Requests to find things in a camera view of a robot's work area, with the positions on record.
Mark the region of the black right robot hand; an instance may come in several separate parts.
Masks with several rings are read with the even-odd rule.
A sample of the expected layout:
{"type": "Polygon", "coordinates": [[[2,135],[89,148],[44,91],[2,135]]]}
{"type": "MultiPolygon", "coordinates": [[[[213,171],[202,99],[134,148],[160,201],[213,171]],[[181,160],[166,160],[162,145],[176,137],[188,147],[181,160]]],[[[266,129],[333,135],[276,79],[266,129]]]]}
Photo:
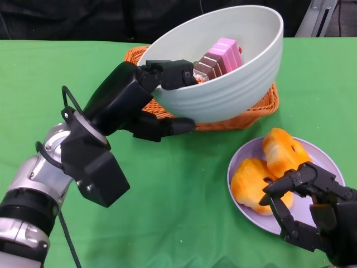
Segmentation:
{"type": "Polygon", "coordinates": [[[337,267],[356,267],[356,189],[340,185],[335,178],[305,162],[267,185],[259,204],[270,206],[286,242],[311,252],[320,250],[337,267]],[[287,192],[312,198],[314,227],[294,220],[282,200],[287,192]]]}

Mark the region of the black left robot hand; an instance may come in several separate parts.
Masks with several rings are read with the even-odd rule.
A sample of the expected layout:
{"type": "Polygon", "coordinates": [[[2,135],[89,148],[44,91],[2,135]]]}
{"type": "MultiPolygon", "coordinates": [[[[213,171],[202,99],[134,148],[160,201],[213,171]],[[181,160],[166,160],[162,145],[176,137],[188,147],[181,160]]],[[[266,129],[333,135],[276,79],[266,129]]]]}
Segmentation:
{"type": "Polygon", "coordinates": [[[144,107],[157,87],[165,91],[196,85],[193,64],[187,60],[149,60],[137,66],[119,64],[89,99],[83,115],[104,136],[126,130],[135,138],[154,142],[167,136],[188,133],[196,128],[189,118],[157,118],[144,107]]]}

